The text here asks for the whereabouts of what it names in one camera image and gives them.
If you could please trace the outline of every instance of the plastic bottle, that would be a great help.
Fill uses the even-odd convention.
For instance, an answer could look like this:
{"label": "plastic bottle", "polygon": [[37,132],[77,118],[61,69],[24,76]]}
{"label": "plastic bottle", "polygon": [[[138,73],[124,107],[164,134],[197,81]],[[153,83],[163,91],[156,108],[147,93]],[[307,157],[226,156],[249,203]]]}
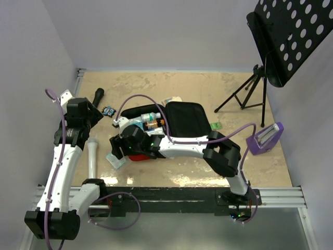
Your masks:
{"label": "plastic bottle", "polygon": [[165,122],[163,119],[156,119],[154,121],[147,121],[144,123],[144,130],[150,130],[150,129],[156,129],[158,127],[161,127],[165,125]]}
{"label": "plastic bottle", "polygon": [[158,118],[161,118],[161,113],[147,113],[147,114],[141,115],[142,122],[153,121]]}

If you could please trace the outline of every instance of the music stand tripod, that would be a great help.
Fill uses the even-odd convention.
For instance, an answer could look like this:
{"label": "music stand tripod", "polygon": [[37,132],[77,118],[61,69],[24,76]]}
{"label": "music stand tripod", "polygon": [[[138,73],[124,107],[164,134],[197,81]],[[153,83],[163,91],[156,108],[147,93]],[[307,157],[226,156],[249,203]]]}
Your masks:
{"label": "music stand tripod", "polygon": [[[257,87],[261,78],[264,78],[264,90],[263,90],[263,96],[262,96],[262,103],[246,106],[246,104],[248,103],[253,91]],[[252,85],[252,87],[242,103],[239,100],[237,93],[239,91],[241,91],[243,88],[245,88],[245,90],[248,90],[250,85]],[[236,101],[240,105],[240,109],[262,106],[261,127],[263,128],[265,126],[266,89],[267,89],[267,76],[265,74],[264,66],[259,67],[257,64],[253,68],[253,75],[245,83],[243,83],[234,93],[232,93],[232,95],[227,100],[225,100],[224,103],[222,103],[216,110],[214,110],[214,112],[217,113],[233,97],[236,99]]]}

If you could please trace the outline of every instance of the black microphone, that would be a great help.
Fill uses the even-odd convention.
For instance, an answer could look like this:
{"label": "black microphone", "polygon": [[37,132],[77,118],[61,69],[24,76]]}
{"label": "black microphone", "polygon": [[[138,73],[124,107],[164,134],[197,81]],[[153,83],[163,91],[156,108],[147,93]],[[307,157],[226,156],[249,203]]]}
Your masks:
{"label": "black microphone", "polygon": [[93,105],[97,108],[98,104],[100,103],[100,100],[102,100],[104,96],[104,89],[98,88],[95,92],[95,98],[93,100]]}

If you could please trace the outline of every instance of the perforated metal panel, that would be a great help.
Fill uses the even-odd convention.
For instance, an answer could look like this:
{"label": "perforated metal panel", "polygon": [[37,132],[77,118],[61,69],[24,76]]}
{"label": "perforated metal panel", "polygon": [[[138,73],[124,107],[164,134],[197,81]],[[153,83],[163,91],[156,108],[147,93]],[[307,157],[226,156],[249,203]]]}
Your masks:
{"label": "perforated metal panel", "polygon": [[270,83],[283,87],[333,29],[333,0],[259,0],[247,20]]}

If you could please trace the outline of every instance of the beige floor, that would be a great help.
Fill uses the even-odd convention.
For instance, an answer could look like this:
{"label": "beige floor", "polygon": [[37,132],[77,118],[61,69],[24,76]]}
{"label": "beige floor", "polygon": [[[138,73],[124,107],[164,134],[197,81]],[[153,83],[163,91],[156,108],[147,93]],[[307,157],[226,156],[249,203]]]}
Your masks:
{"label": "beige floor", "polygon": [[[232,94],[249,77],[250,73],[221,72],[86,72],[80,87],[79,96],[92,101],[97,88],[105,90],[105,96],[99,108],[111,106],[118,109],[130,95],[146,94],[155,101],[180,96],[185,102],[200,103],[210,122],[220,121],[221,133],[227,135],[248,122],[255,122],[260,129],[261,107],[240,110],[236,100],[231,100],[219,113],[214,109]],[[241,100],[246,96],[241,91]],[[252,95],[248,105],[262,101],[262,84]],[[124,108],[150,104],[149,100],[137,97],[130,100]],[[90,135],[99,142],[97,150],[97,177],[107,185],[117,186],[228,186],[225,179],[214,173],[204,160],[179,157],[175,159],[157,159],[133,162],[127,167],[115,170],[106,160],[110,152],[109,138],[118,130],[112,125],[112,119],[103,118]],[[266,125],[273,123],[270,106],[266,107]],[[232,138],[246,149],[245,138],[251,134],[246,129]],[[87,178],[87,148],[76,168],[73,184],[81,185]],[[280,143],[270,152],[253,156],[248,154],[245,161],[245,174],[253,186],[290,187],[290,177]]]}

